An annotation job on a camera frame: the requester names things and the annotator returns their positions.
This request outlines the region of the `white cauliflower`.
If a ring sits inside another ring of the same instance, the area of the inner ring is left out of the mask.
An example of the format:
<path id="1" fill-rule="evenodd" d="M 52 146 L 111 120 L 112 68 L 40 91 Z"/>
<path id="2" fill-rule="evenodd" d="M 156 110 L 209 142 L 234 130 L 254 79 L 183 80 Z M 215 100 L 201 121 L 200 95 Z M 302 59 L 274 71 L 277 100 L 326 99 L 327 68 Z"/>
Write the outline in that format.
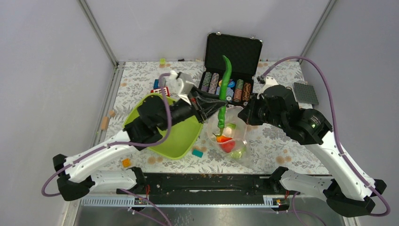
<path id="1" fill-rule="evenodd" d="M 227 123 L 223 129 L 222 135 L 233 138 L 236 132 L 236 124 Z"/>

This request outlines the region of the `green chili pepper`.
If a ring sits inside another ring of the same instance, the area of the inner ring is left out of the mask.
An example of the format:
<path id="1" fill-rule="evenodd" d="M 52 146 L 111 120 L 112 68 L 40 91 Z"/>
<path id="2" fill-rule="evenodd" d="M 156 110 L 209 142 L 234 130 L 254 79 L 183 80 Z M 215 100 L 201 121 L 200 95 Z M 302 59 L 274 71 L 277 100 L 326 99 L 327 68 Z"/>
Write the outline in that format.
<path id="1" fill-rule="evenodd" d="M 219 92 L 219 99 L 222 101 L 226 101 L 227 97 L 227 88 L 230 82 L 230 77 L 232 73 L 232 64 L 229 58 L 226 55 L 222 55 L 222 58 L 225 63 L 225 72 L 223 73 L 222 83 Z M 225 113 L 226 113 L 226 105 L 222 106 L 218 112 L 218 128 L 223 130 L 225 128 Z"/>

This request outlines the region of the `clear pink zip top bag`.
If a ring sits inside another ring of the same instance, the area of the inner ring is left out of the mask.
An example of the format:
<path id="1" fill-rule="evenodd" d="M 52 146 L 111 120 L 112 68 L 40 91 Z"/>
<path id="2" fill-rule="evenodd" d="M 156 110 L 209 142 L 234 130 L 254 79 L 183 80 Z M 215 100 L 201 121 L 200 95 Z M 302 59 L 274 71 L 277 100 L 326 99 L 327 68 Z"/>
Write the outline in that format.
<path id="1" fill-rule="evenodd" d="M 218 128 L 217 114 L 213 115 L 206 125 L 207 137 L 211 145 L 223 157 L 248 166 L 251 160 L 251 148 L 247 142 L 247 124 L 238 117 L 243 110 L 241 106 L 229 107 L 225 113 L 225 127 L 223 132 Z"/>

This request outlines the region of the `red pepper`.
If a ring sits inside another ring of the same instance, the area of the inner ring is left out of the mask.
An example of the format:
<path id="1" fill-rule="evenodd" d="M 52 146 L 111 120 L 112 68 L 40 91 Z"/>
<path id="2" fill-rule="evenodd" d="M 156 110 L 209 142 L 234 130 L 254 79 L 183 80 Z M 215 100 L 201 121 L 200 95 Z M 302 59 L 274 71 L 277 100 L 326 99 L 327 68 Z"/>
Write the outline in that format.
<path id="1" fill-rule="evenodd" d="M 236 146 L 236 142 L 233 141 L 227 141 L 219 144 L 220 148 L 225 152 L 225 153 L 230 153 Z"/>

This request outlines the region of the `green cabbage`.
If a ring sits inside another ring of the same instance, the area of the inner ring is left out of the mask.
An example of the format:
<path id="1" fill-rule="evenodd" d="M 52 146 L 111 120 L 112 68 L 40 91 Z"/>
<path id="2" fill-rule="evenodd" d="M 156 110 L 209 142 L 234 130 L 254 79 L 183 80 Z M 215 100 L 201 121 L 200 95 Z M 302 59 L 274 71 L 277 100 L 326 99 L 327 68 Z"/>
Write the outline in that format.
<path id="1" fill-rule="evenodd" d="M 233 158 L 233 159 L 235 159 L 235 160 L 238 160 L 238 159 L 240 159 L 240 158 L 243 156 L 243 154 L 244 154 L 246 151 L 247 151 L 247 148 L 244 146 L 244 147 L 242 147 L 242 148 L 240 148 L 240 149 L 231 151 L 231 152 L 230 152 L 230 157 Z"/>

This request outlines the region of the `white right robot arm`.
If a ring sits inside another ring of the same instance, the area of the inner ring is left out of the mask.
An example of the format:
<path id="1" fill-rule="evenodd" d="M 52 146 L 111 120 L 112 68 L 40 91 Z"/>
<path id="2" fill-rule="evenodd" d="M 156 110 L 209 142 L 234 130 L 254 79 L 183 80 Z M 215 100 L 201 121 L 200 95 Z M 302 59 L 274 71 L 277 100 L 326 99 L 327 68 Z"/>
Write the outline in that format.
<path id="1" fill-rule="evenodd" d="M 300 108 L 291 89 L 267 76 L 260 93 L 253 94 L 238 117 L 248 125 L 270 124 L 312 152 L 327 168 L 330 179 L 300 174 L 278 167 L 270 176 L 276 194 L 286 190 L 316 197 L 347 217 L 372 216 L 373 197 L 386 183 L 366 174 L 335 140 L 335 131 L 315 109 Z"/>

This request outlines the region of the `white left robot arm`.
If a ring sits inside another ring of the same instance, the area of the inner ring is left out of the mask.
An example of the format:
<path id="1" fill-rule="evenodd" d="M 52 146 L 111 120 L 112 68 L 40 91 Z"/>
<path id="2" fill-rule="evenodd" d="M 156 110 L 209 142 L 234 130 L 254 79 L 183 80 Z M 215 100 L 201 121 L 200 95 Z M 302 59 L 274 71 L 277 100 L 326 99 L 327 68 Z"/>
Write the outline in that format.
<path id="1" fill-rule="evenodd" d="M 162 79 L 180 82 L 180 98 L 170 104 L 165 92 L 160 97 L 148 97 L 138 106 L 138 116 L 115 136 L 74 156 L 58 154 L 53 158 L 58 195 L 65 201 L 80 199 L 94 190 L 132 190 L 139 194 L 145 190 L 146 181 L 136 167 L 127 173 L 100 172 L 108 162 L 129 152 L 139 152 L 147 147 L 167 141 L 175 126 L 191 117 L 204 123 L 227 106 L 227 101 L 195 87 L 189 75 L 163 73 Z"/>

